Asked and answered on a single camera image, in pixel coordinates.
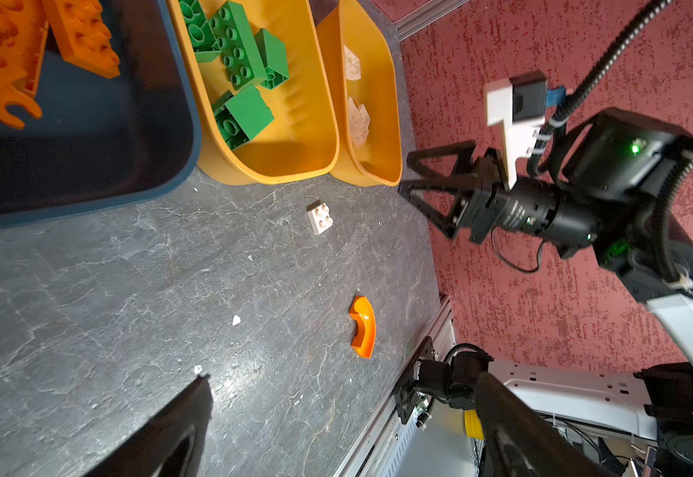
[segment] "blue tray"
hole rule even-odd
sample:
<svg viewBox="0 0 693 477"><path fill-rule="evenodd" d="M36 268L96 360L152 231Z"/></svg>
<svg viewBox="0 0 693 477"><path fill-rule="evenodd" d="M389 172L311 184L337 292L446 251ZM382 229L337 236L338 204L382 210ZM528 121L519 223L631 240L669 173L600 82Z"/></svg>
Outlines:
<svg viewBox="0 0 693 477"><path fill-rule="evenodd" d="M42 118L0 124L0 228L151 200L198 161L201 122L164 0L102 0L122 74L64 62L50 33Z"/></svg>

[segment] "textured red wall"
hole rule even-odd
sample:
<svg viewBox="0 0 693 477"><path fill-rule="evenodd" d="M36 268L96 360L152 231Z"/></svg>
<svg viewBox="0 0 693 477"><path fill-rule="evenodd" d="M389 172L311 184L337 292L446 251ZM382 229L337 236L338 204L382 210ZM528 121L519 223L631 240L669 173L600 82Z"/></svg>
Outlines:
<svg viewBox="0 0 693 477"><path fill-rule="evenodd" d="M418 148L467 139L499 147L484 124L485 82L539 69L553 85L574 87L643 3L477 0L416 33L402 53ZM569 126L608 106L693 133L693 2L675 2L650 24ZM693 238L693 174L675 214ZM548 246L544 270L522 275L500 263L488 242L467 242L467 232L453 243L436 229L431 234L459 339L547 366L634 370L682 359L653 315L597 267L589 250L565 262ZM531 266L537 239L503 231L497 238L502 253Z"/></svg>
<svg viewBox="0 0 693 477"><path fill-rule="evenodd" d="M429 0L373 0L378 8L391 21L398 21L416 8L425 5Z"/></svg>

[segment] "green duplo brick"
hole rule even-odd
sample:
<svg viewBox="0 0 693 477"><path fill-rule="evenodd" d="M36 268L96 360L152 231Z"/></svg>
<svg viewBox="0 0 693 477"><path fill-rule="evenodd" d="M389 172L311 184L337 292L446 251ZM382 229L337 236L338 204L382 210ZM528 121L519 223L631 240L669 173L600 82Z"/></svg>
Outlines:
<svg viewBox="0 0 693 477"><path fill-rule="evenodd" d="M199 0L180 2L180 10L185 19L185 25L188 27L190 44L193 46L196 59L199 62L214 61L220 55L219 43L214 32L211 31Z"/></svg>
<svg viewBox="0 0 693 477"><path fill-rule="evenodd" d="M262 56L256 48L244 6L226 2L209 19L209 25L217 37L222 62L227 68L227 77L236 91L247 85L262 84L267 78L267 73Z"/></svg>
<svg viewBox="0 0 693 477"><path fill-rule="evenodd" d="M280 86L289 78L285 43L265 28L254 35L254 40L256 40L256 46L259 48L259 54L262 56L262 63L267 74L262 86L267 89Z"/></svg>
<svg viewBox="0 0 693 477"><path fill-rule="evenodd" d="M275 119L256 87L244 88L237 95L228 91L211 108L230 149L254 139Z"/></svg>

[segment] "gray table surface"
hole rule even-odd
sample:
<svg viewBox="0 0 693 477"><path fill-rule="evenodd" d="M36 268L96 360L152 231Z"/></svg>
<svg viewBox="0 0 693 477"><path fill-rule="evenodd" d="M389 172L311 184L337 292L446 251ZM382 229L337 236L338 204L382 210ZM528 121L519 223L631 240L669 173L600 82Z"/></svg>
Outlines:
<svg viewBox="0 0 693 477"><path fill-rule="evenodd" d="M403 146L414 148L399 43ZM312 0L315 21L335 2ZM306 207L335 221L315 236ZM350 347L373 303L372 359ZM0 475L81 475L193 378L201 475L329 475L439 307L426 221L394 188L231 187L0 231ZM231 324L238 315L240 324Z"/></svg>

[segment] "yellow bin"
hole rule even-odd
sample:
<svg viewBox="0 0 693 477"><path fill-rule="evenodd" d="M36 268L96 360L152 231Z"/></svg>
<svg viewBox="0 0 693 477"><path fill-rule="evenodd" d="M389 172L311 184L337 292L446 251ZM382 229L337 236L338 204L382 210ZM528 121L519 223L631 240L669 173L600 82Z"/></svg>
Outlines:
<svg viewBox="0 0 693 477"><path fill-rule="evenodd" d="M357 0L341 0L317 26L323 64L339 123L341 151L331 175L356 186L396 186L402 176L402 145L394 61L383 33ZM347 81L344 49L358 58L362 78ZM364 104L370 115L368 140L350 140L347 99Z"/></svg>
<svg viewBox="0 0 693 477"><path fill-rule="evenodd" d="M290 79L273 90L259 87L275 120L254 140L230 150L211 105L233 90L220 60L198 63L179 0L168 0L180 49L199 107L203 143L199 167L213 179L241 186L280 184L331 171L339 154L339 133L308 0L235 0L246 9L251 30L266 28L285 43ZM225 0L201 0L207 17Z"/></svg>

